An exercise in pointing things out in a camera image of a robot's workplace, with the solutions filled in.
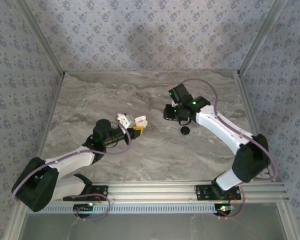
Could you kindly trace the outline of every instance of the marble surface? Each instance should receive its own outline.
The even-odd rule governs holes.
[[[106,155],[77,173],[93,182],[214,179],[232,165],[230,149],[196,123],[189,125],[189,135],[182,135],[177,122],[163,119],[165,104],[171,103],[168,90],[188,78],[209,81],[219,94],[218,111],[250,130],[232,71],[71,73],[64,77],[43,157],[78,148],[99,119],[115,124],[117,113],[146,115],[148,126],[128,152]],[[185,85],[193,97],[214,102],[213,92],[204,83]],[[109,152],[124,148],[126,144],[120,142]]]

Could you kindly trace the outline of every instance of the patterned wallpaper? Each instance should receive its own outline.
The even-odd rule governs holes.
[[[238,69],[272,0],[27,0],[65,71]]]
[[[0,0],[0,239],[11,188],[36,156],[60,77],[12,0]]]
[[[300,0],[288,0],[244,79],[300,225]]]

